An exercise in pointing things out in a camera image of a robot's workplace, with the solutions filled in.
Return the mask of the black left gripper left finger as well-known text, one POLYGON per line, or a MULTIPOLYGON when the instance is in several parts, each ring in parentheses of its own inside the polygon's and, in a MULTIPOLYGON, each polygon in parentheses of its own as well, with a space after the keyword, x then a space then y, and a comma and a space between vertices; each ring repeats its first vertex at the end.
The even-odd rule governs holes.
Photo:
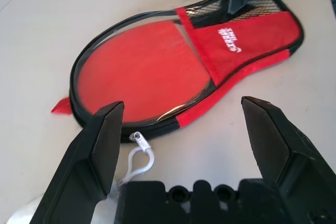
POLYGON ((70 143, 31 223, 91 223, 111 190, 123 110, 121 101, 102 107, 70 143))

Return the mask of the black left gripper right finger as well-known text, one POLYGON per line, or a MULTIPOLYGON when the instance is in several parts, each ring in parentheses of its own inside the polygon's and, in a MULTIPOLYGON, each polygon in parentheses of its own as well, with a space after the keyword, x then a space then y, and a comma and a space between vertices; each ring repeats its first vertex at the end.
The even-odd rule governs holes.
POLYGON ((335 223, 335 173, 309 138, 275 105, 241 99, 262 178, 277 186, 294 223, 335 223))

